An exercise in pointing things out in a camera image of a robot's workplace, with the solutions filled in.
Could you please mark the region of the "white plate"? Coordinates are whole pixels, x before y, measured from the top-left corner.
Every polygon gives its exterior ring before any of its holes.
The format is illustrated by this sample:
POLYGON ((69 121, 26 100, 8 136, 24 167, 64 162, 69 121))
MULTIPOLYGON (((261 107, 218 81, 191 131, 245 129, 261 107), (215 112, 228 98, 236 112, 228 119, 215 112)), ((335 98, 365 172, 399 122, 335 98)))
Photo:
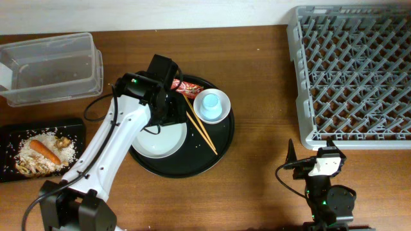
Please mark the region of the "white plate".
POLYGON ((186 140, 187 125, 179 123, 170 126, 151 126, 142 130, 132 142, 132 147, 148 158, 165 158, 180 149, 186 140))

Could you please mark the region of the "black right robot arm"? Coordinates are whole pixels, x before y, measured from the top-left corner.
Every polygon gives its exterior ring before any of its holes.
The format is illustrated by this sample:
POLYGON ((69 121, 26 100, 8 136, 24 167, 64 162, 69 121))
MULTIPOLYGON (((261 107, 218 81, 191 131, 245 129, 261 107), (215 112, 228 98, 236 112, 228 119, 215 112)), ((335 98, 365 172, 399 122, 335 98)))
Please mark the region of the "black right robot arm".
POLYGON ((353 209, 356 191, 344 185, 332 185, 331 179, 338 175, 347 157, 328 139, 315 156, 298 159, 293 141, 288 141, 288 152, 285 163, 275 171, 275 177, 285 188, 304 198, 311 210, 312 222, 305 222, 303 230, 307 231, 370 231, 371 227, 350 227, 353 221, 353 209), (278 172, 280 169, 291 169, 294 180, 304 180, 303 193, 284 183, 278 172))

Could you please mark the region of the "brown food chunk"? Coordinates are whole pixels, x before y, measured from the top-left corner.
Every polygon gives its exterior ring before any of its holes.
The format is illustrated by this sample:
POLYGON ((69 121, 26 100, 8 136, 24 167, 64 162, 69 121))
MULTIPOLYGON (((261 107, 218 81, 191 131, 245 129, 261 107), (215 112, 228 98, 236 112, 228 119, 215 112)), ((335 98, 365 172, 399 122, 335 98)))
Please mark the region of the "brown food chunk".
POLYGON ((55 141, 55 147, 59 150, 67 148, 71 144, 71 140, 67 137, 57 138, 55 141))

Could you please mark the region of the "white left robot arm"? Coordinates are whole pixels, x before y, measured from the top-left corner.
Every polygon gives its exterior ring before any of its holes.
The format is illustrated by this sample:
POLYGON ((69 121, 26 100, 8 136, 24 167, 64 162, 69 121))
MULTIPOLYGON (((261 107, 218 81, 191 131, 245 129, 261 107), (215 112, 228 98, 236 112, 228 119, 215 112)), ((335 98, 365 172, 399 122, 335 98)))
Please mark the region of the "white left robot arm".
POLYGON ((112 86, 109 111, 60 183, 43 184, 36 202, 45 230, 119 230, 107 205, 115 175, 140 131, 186 121, 176 73, 126 73, 112 86))

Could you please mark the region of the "rice and noodle scraps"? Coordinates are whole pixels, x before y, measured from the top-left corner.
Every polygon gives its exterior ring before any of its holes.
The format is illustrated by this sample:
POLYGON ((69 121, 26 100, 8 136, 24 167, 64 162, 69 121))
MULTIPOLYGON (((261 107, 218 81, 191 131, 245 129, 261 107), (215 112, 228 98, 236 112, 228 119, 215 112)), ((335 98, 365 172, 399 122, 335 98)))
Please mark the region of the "rice and noodle scraps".
POLYGON ((61 173, 72 164, 76 158, 75 141, 61 150, 55 147, 57 137, 54 132, 40 133, 23 140, 19 144, 19 151, 15 157, 15 169, 27 178, 35 178, 61 173), (47 146, 61 161, 61 165, 52 163, 40 153, 30 148, 30 142, 38 140, 47 146))

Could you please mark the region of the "red snack wrapper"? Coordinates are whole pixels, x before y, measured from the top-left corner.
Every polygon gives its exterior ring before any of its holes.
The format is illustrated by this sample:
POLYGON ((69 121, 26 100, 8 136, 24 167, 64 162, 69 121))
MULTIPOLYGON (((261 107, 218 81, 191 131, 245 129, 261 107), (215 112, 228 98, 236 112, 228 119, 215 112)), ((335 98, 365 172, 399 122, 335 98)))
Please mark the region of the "red snack wrapper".
POLYGON ((174 79, 171 88, 176 89, 177 92, 185 95, 189 99, 195 99, 204 90, 202 86, 186 81, 180 83, 180 80, 176 79, 174 79))

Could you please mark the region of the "orange carrot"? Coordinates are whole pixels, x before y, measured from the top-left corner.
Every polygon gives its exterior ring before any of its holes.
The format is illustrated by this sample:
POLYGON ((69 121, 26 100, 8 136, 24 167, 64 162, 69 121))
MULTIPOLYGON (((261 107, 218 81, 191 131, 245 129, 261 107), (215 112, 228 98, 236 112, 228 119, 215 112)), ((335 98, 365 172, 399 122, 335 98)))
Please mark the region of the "orange carrot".
POLYGON ((30 148, 40 153, 41 155, 43 155, 45 158, 49 159, 50 161, 52 161, 52 163, 56 165, 61 165, 60 159, 47 146, 45 146, 40 141, 32 140, 30 142, 30 148))

